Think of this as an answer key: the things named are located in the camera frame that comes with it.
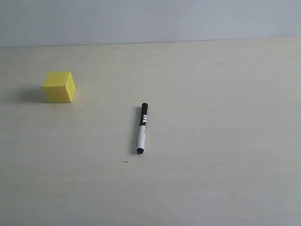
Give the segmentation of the black and white marker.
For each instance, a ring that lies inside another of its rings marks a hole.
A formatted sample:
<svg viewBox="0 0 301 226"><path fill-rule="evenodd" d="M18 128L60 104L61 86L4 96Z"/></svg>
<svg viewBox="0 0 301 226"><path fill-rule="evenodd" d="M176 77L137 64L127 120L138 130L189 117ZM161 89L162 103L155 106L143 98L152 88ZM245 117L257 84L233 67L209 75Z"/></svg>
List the black and white marker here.
<svg viewBox="0 0 301 226"><path fill-rule="evenodd" d="M148 111L148 104L142 103L140 125L139 125L139 132L138 132L138 142L137 142L138 154L142 154L145 149L144 147L145 147L145 137L146 137L147 111Z"/></svg>

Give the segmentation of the yellow cube block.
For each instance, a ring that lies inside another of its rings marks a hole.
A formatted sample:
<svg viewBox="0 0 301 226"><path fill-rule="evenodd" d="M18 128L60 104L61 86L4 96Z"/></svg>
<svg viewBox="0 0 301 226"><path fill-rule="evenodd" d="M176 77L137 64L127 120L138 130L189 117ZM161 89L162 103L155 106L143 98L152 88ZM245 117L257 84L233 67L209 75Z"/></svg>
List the yellow cube block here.
<svg viewBox="0 0 301 226"><path fill-rule="evenodd" d="M71 72L49 72L42 88L49 103L71 103L76 89Z"/></svg>

